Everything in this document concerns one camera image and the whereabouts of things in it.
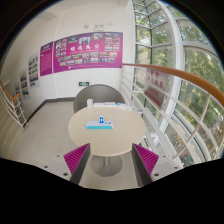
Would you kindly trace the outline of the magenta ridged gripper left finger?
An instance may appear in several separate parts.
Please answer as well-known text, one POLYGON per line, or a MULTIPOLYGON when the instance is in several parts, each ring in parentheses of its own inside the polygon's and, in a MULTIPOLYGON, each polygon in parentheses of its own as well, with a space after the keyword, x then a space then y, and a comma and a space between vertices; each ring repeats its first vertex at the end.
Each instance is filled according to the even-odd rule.
POLYGON ((64 155, 64 160, 71 172, 70 181, 79 184, 90 156, 90 144, 82 145, 64 155))

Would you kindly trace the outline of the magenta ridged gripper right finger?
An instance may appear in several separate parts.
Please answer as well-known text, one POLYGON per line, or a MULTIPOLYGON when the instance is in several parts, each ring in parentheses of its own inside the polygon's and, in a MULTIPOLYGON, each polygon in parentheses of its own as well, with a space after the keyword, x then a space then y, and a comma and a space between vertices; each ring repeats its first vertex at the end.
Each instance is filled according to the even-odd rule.
POLYGON ((138 185, 145 186, 150 184, 152 182, 151 173, 159 159, 159 156, 137 144, 132 144, 131 154, 138 185))

